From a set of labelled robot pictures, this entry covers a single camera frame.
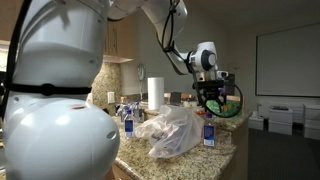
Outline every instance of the granite countertop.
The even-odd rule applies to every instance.
[[[157,110],[150,110],[150,109],[144,109],[144,112],[147,115],[151,115],[148,117],[153,117],[159,115],[159,112]],[[237,130],[251,115],[251,112],[249,111],[242,111],[239,113],[239,115],[236,115],[232,118],[214,118],[214,124],[217,128],[226,130],[226,131],[235,131]]]
[[[132,179],[219,179],[232,160],[236,147],[231,144],[231,132],[216,131],[215,149],[199,143],[191,150],[168,159],[154,159],[146,139],[126,139],[124,125],[113,117],[119,126],[120,148],[115,164]]]

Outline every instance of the white wall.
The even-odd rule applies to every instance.
[[[247,109],[257,110],[257,105],[261,101],[320,104],[319,98],[290,98],[255,95],[256,36],[309,23],[314,23],[314,21],[299,23],[288,22],[286,25],[256,27],[254,29],[234,31],[229,34],[227,67],[229,72],[236,74],[236,84],[243,92]]]
[[[187,24],[183,32],[175,40],[180,52],[189,52],[203,41],[214,41],[219,66],[224,70],[227,56],[226,31],[213,22],[200,8],[192,2],[185,1],[188,9]],[[139,81],[137,76],[137,65],[146,65],[147,77],[161,76],[165,79],[165,92],[180,91],[196,94],[192,89],[193,79],[191,75],[178,75],[175,73],[167,56],[162,52],[157,38],[156,31],[144,12],[137,14],[138,21],[138,58],[133,62],[121,64],[122,93],[124,95],[139,94]],[[147,79],[145,80],[144,92],[147,92]]]

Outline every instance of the backsplash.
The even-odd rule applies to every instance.
[[[101,109],[107,108],[109,114],[115,114],[115,104],[108,104],[108,92],[114,92],[115,101],[120,102],[121,69],[119,63],[103,63],[100,73],[92,85],[93,104]]]
[[[128,102],[139,102],[141,101],[141,95],[140,94],[132,94],[132,95],[124,95],[127,97]],[[148,99],[148,93],[142,94],[142,99],[146,100]]]

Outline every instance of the plastic bag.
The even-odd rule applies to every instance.
[[[162,105],[159,115],[135,129],[138,138],[148,138],[153,158],[182,154],[201,141],[203,119],[183,107]]]

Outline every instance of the wooden cabinet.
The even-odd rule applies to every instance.
[[[22,2],[22,0],[1,1],[0,40],[11,40]]]
[[[222,172],[220,180],[247,180],[248,179],[248,120],[238,129],[231,132],[232,144],[237,151],[227,168]]]
[[[104,177],[104,180],[131,180],[117,165],[112,165],[112,170]]]
[[[120,21],[108,21],[105,54],[109,56],[136,58],[136,17],[128,16]]]

